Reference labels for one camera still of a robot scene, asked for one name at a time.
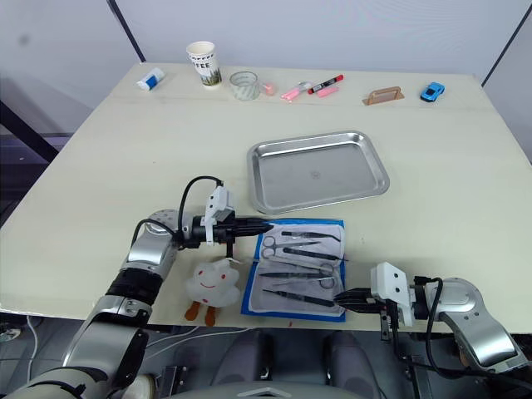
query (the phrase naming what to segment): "orange leg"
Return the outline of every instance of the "orange leg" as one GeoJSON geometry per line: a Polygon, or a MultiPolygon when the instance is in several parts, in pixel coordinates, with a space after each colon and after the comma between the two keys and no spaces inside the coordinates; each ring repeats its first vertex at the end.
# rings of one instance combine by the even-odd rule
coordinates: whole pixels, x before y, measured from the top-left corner
{"type": "Polygon", "coordinates": [[[207,308],[207,314],[205,314],[205,324],[209,327],[213,327],[216,323],[216,308],[209,306],[207,308]]]}
{"type": "Polygon", "coordinates": [[[201,306],[201,303],[196,302],[196,301],[192,302],[192,304],[190,305],[190,308],[185,313],[185,318],[190,322],[192,320],[195,320],[198,317],[200,306],[201,306]]]}

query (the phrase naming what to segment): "white cloth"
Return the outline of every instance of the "white cloth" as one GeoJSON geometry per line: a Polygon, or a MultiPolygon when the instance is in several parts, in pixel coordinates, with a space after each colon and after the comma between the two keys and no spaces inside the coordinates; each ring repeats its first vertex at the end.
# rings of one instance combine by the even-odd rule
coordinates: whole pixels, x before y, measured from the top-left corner
{"type": "Polygon", "coordinates": [[[255,271],[254,281],[249,296],[249,310],[256,313],[279,312],[279,313],[299,313],[309,315],[321,315],[330,317],[339,317],[344,312],[344,309],[335,305],[334,307],[325,307],[315,303],[307,303],[294,299],[284,298],[274,293],[264,292],[263,289],[271,291],[284,291],[288,293],[297,293],[309,297],[327,299],[332,301],[337,293],[343,291],[342,280],[340,279],[340,263],[342,260],[325,260],[298,254],[286,254],[283,248],[276,248],[273,258],[271,260],[273,250],[269,249],[264,244],[271,244],[272,240],[267,237],[273,237],[276,244],[293,244],[304,243],[309,241],[319,241],[319,244],[306,246],[290,247],[296,250],[314,252],[319,254],[331,254],[343,259],[345,249],[345,232],[342,226],[338,224],[275,224],[273,229],[269,230],[263,236],[263,240],[259,250],[260,261],[255,271]],[[340,239],[337,240],[330,237],[320,238],[305,238],[282,235],[283,231],[290,232],[315,232],[322,234],[330,234],[340,239]],[[320,273],[318,268],[304,268],[302,266],[293,266],[292,264],[280,263],[283,260],[286,262],[295,261],[302,262],[308,266],[315,266],[325,268],[329,274],[332,271],[334,277],[334,286],[328,287],[329,281],[323,281],[323,286],[320,286],[319,281],[306,279],[288,279],[288,278],[269,278],[260,276],[262,273],[272,272],[289,272],[289,273],[320,273]]]}

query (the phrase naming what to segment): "pink eraser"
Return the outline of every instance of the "pink eraser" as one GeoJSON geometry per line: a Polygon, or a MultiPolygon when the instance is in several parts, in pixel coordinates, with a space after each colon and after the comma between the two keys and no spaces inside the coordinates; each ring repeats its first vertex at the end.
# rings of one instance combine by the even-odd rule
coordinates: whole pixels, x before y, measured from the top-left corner
{"type": "Polygon", "coordinates": [[[325,97],[325,96],[328,96],[329,94],[333,94],[335,91],[338,91],[338,90],[339,89],[336,86],[329,86],[329,87],[325,87],[322,90],[318,90],[316,94],[318,94],[318,97],[325,97]]]}
{"type": "Polygon", "coordinates": [[[275,86],[271,83],[261,83],[260,90],[266,96],[273,96],[275,94],[275,86]]]}

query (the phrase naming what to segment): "scissors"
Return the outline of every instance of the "scissors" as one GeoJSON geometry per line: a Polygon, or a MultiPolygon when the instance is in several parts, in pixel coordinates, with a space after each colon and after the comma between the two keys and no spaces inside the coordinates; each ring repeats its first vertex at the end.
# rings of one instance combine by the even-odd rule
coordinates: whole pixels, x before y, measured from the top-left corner
{"type": "Polygon", "coordinates": [[[287,243],[287,244],[277,244],[275,242],[275,237],[272,235],[267,235],[263,240],[263,250],[261,255],[263,258],[268,258],[275,255],[275,250],[277,248],[287,248],[287,247],[303,247],[304,245],[315,245],[319,244],[321,241],[308,241],[303,243],[287,243]]]}

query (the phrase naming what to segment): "clear glass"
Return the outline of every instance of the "clear glass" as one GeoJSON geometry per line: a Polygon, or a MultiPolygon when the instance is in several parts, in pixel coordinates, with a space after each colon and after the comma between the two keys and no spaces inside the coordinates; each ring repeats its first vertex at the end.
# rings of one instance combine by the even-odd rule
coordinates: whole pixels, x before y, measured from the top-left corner
{"type": "Polygon", "coordinates": [[[249,71],[236,72],[229,78],[234,98],[241,101],[254,100],[260,94],[259,79],[249,71]]]}

